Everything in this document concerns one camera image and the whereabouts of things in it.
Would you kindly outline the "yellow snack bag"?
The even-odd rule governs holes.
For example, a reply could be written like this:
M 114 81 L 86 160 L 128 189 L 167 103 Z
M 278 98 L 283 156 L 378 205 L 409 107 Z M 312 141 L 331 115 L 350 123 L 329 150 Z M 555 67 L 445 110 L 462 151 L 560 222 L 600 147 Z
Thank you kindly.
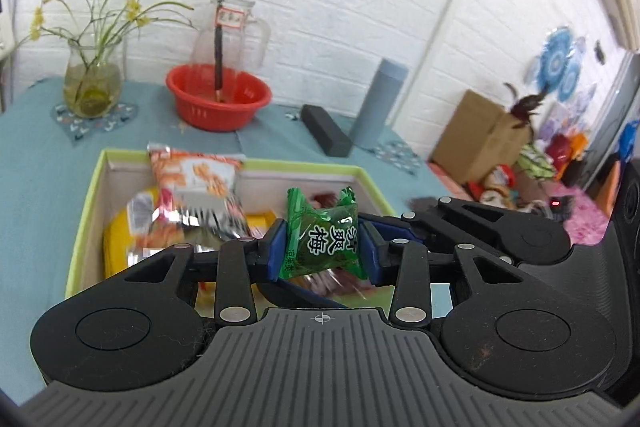
M 103 232 L 104 277 L 107 279 L 130 267 L 129 258 L 142 251 L 148 235 L 152 211 L 125 206 Z

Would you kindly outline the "green plum candy packet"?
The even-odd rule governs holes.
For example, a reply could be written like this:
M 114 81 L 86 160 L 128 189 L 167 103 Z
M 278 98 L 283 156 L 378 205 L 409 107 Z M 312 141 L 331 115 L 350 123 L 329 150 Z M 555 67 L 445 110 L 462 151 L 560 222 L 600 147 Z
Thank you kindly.
M 281 279 L 329 269 L 367 277 L 358 254 L 358 204 L 351 186 L 338 193 L 329 208 L 314 208 L 298 187 L 288 190 L 288 243 L 280 268 Z

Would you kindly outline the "orange white chips bag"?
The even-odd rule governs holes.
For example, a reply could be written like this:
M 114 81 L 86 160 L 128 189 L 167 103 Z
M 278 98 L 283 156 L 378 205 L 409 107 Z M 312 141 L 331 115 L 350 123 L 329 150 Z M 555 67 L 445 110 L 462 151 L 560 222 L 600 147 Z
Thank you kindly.
M 179 243 L 214 251 L 231 239 L 250 237 L 236 195 L 242 161 L 154 143 L 148 154 L 155 185 L 126 207 L 130 265 Z

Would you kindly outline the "red nut snack bag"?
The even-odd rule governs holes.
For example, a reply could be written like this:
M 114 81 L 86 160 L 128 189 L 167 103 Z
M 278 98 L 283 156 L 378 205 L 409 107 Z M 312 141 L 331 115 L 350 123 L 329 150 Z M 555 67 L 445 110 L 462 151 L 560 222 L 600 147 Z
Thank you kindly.
M 314 208 L 329 208 L 336 204 L 338 193 L 318 193 L 307 198 Z M 356 297 L 366 299 L 373 291 L 367 277 L 361 280 L 342 269 L 329 269 L 319 273 L 292 277 L 292 281 L 300 287 L 324 298 Z

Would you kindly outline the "plaid tablecloth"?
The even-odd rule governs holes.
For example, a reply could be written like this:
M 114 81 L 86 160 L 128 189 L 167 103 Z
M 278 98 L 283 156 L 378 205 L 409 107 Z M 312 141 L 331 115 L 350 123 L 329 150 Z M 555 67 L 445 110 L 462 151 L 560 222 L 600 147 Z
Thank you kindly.
M 434 162 L 429 162 L 427 166 L 431 169 L 431 172 L 434 173 L 434 176 L 439 179 L 440 183 L 446 187 L 452 197 L 474 202 L 474 198 L 468 190 L 463 185 L 454 181 L 454 179 L 452 179 L 451 176 L 442 169 L 442 167 L 434 164 Z

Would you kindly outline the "brown cardboard box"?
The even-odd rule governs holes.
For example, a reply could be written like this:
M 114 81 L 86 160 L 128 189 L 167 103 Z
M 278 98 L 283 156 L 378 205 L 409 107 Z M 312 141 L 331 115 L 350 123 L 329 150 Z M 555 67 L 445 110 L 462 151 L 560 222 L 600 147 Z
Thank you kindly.
M 530 127 L 483 95 L 468 90 L 431 153 L 431 161 L 459 184 L 482 181 L 499 165 L 513 166 Z

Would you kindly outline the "grey blue thermos bottle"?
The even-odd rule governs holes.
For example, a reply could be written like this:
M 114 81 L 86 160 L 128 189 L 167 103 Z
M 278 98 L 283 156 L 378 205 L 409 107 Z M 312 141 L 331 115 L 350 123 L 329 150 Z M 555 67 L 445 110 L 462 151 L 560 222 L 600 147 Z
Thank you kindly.
M 352 144 L 365 150 L 376 147 L 408 72 L 407 66 L 382 58 L 350 128 Z

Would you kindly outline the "black rectangular case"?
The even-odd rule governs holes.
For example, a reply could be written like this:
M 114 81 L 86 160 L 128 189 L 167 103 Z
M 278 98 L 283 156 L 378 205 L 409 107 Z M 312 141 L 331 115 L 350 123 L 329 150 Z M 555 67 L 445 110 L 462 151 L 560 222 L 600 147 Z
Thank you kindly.
M 349 156 L 352 140 L 324 108 L 305 104 L 300 110 L 300 119 L 324 155 L 338 158 Z

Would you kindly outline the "dark red feather plant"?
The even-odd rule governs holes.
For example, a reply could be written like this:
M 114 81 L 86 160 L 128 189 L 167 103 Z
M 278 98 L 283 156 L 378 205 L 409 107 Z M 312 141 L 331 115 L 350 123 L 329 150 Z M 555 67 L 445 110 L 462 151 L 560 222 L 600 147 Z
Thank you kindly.
M 523 98 L 520 98 L 518 96 L 518 90 L 516 90 L 513 84 L 505 82 L 503 86 L 509 90 L 514 98 L 514 104 L 510 109 L 510 115 L 515 119 L 512 128 L 527 129 L 529 131 L 529 140 L 533 140 L 534 128 L 532 117 L 537 115 L 536 110 L 541 106 L 544 99 L 547 98 L 549 94 L 548 89 L 542 88 L 537 93 L 525 95 Z

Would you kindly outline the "green cardboard box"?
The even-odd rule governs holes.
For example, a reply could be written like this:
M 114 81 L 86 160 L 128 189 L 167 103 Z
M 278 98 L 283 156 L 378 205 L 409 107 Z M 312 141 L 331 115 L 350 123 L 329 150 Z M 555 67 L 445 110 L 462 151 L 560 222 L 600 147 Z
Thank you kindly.
M 67 298 L 104 279 L 103 231 L 134 195 L 152 186 L 154 178 L 142 150 L 102 150 L 80 216 L 65 296 Z M 389 216 L 395 209 L 361 167 L 340 164 L 247 158 L 239 174 L 238 195 L 249 215 L 272 210 L 285 213 L 286 191 L 299 187 L 305 195 L 351 186 L 359 208 Z

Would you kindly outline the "blue paper fan decoration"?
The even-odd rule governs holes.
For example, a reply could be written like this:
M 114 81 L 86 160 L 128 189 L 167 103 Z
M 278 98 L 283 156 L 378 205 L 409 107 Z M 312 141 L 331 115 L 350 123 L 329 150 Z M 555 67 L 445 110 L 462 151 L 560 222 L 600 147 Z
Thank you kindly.
M 568 102 L 577 89 L 586 54 L 585 37 L 576 37 L 568 26 L 558 27 L 548 35 L 541 54 L 530 62 L 524 83 L 555 94 L 559 102 Z

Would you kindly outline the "red plastic basin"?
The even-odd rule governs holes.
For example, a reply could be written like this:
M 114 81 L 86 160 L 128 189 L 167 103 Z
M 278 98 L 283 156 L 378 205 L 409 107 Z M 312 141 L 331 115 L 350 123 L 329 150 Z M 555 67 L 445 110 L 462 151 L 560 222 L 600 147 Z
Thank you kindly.
M 244 128 L 272 98 L 268 84 L 249 72 L 222 69 L 216 86 L 212 64 L 183 64 L 172 68 L 166 86 L 174 96 L 178 116 L 194 128 L 231 132 Z

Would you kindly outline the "vase with yellow flowers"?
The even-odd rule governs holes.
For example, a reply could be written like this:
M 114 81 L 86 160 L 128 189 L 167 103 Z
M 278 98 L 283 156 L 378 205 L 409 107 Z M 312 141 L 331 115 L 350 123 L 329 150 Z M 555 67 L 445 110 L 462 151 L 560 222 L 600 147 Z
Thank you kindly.
M 106 115 L 124 87 L 126 38 L 153 24 L 191 28 L 194 7 L 178 0 L 40 0 L 18 46 L 43 38 L 66 43 L 63 101 L 75 116 Z

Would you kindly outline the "glass pitcher with label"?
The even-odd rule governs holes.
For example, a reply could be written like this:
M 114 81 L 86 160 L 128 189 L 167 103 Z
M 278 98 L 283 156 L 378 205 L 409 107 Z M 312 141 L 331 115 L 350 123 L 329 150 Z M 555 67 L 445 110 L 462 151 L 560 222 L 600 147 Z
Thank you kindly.
M 254 15 L 254 0 L 224 0 L 218 15 L 222 26 L 224 46 L 224 87 L 231 84 L 239 72 L 262 65 L 271 36 L 269 24 Z M 197 9 L 196 37 L 191 62 L 207 69 L 215 86 L 215 31 L 216 0 L 209 0 L 204 8 Z

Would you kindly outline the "black straw in pitcher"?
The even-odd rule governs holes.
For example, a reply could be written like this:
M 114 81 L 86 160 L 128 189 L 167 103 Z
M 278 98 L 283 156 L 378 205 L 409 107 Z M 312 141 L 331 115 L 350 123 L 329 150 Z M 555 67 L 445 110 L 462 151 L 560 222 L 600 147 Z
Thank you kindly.
M 222 2 L 224 0 L 216 0 L 216 10 L 214 15 L 214 31 L 215 31 L 215 100 L 220 102 L 222 100 L 222 88 L 224 87 L 224 64 L 222 61 L 224 60 L 224 51 L 222 47 L 224 44 L 222 43 L 222 26 L 218 22 L 218 15 L 222 8 Z

